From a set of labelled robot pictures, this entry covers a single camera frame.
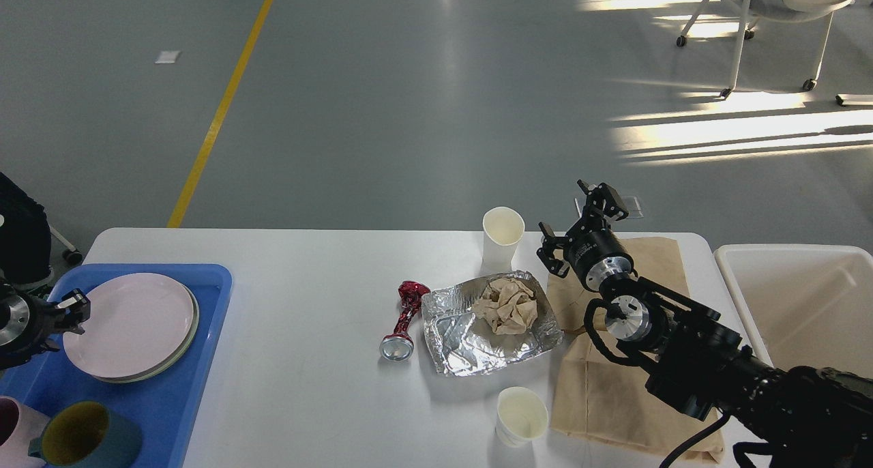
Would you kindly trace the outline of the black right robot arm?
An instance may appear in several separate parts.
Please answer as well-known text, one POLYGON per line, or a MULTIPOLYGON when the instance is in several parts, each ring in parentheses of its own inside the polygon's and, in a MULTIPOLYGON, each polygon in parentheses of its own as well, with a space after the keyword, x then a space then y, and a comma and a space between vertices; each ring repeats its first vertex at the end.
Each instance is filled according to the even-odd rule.
POLYGON ((577 182, 585 194, 579 219, 563 235, 545 222, 537 256, 558 278, 574 272, 595 297, 584 331, 609 362, 648 374, 646 390, 691 418, 720 418, 665 456, 679 456, 738 419, 758 437, 733 446, 738 466, 751 455, 772 467, 870 467, 871 380, 834 368, 795 366, 783 371, 758 359, 720 313, 640 276, 610 225, 630 211, 608 184, 577 182))

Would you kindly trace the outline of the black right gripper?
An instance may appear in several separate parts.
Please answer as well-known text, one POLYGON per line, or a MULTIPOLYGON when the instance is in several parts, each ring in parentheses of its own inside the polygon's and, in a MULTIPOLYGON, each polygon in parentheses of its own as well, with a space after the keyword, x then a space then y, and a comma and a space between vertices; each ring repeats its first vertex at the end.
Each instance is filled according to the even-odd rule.
POLYGON ((599 292, 605 282, 626 280, 634 275, 633 258, 610 232, 613 222, 629 217, 630 210, 613 186, 587 184, 581 179, 577 185, 585 194, 576 223, 583 235, 574 237, 571 226, 559 237, 548 223, 539 222, 542 247, 536 255, 550 274, 565 278, 572 269, 586 290, 599 292))

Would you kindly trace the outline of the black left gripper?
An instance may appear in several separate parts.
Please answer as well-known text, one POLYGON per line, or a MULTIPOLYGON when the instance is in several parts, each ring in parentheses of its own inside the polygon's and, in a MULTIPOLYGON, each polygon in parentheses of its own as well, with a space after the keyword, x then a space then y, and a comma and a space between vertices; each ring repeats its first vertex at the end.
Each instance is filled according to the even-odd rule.
POLYGON ((90 316, 91 301, 81 289, 46 302, 2 278, 1 368, 15 368, 37 354, 52 351, 52 334, 84 334, 90 316))

